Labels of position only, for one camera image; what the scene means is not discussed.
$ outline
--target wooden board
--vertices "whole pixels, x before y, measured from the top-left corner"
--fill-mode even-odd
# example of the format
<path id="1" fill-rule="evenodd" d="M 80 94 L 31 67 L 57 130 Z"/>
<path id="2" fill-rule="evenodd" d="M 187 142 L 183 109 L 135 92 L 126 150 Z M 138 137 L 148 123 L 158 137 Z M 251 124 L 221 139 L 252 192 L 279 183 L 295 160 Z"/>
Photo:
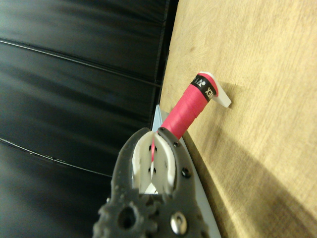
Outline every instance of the wooden board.
<path id="1" fill-rule="evenodd" d="M 184 138 L 223 237 L 317 236 L 317 2 L 181 0 L 160 107 L 197 72 L 211 101 Z"/>

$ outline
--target black fabric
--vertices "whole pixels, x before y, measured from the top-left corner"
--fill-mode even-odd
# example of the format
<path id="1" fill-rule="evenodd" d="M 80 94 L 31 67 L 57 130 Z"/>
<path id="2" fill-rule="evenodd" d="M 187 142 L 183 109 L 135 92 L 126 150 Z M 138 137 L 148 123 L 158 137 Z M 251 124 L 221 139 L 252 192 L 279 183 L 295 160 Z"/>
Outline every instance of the black fabric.
<path id="1" fill-rule="evenodd" d="M 110 179 L 0 142 L 0 237 L 92 237 Z"/>
<path id="2" fill-rule="evenodd" d="M 92 236 L 120 148 L 151 127 L 177 2 L 0 0 L 0 238 Z"/>
<path id="3" fill-rule="evenodd" d="M 0 138 L 112 175 L 119 150 L 149 126 L 155 87 L 0 44 Z"/>
<path id="4" fill-rule="evenodd" d="M 0 37 L 154 82 L 165 0 L 1 0 Z"/>

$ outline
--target metal screw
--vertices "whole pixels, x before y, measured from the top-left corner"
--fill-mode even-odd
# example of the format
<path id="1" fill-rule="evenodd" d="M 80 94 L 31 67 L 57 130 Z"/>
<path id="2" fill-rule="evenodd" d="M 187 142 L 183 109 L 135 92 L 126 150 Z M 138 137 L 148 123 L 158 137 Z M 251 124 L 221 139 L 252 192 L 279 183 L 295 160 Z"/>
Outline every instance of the metal screw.
<path id="1" fill-rule="evenodd" d="M 170 226 L 177 235 L 183 235 L 187 231 L 187 220 L 183 213 L 175 212 L 170 217 Z"/>
<path id="2" fill-rule="evenodd" d="M 190 171 L 188 170 L 188 168 L 184 167 L 184 168 L 182 169 L 182 175 L 183 175 L 185 178 L 190 178 L 190 176 L 191 176 L 192 174 L 190 173 Z"/>

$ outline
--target gear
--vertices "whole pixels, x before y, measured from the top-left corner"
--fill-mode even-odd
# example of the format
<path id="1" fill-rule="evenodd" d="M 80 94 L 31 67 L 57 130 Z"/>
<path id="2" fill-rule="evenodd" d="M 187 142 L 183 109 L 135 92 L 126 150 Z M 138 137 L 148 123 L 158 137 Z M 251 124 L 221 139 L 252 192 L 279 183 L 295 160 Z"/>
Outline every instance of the gear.
<path id="1" fill-rule="evenodd" d="M 157 223 L 149 219 L 156 211 L 156 206 L 149 202 L 150 196 L 140 197 L 137 189 L 129 193 L 118 190 L 116 196 L 100 208 L 93 238 L 146 238 L 156 233 Z"/>

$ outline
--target bolt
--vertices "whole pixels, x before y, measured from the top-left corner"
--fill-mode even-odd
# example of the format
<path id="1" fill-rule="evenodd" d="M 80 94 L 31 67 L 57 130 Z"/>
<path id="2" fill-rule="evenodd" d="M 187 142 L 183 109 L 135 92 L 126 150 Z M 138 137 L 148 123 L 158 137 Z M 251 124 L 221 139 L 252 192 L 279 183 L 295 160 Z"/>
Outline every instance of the bolt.
<path id="1" fill-rule="evenodd" d="M 175 212 L 170 217 L 170 226 L 175 234 L 183 235 L 187 231 L 186 217 L 181 212 Z"/>

